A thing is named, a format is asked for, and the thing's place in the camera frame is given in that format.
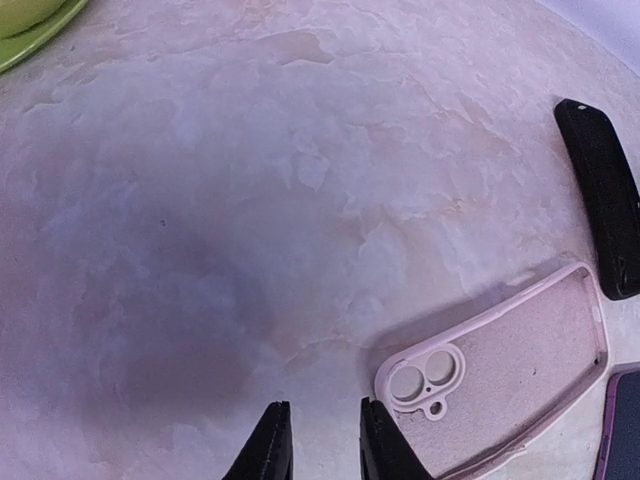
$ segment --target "marble surface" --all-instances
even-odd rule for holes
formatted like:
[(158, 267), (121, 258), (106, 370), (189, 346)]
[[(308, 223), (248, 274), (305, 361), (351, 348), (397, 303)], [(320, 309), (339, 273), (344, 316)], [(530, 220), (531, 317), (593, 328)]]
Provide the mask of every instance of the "marble surface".
[[(217, 478), (277, 399), (296, 478), (358, 478), (376, 362), (593, 264), (552, 108), (640, 172), (639, 87), (532, 1), (93, 0), (0, 77), (4, 478)], [(603, 392), (491, 478), (590, 478)]]

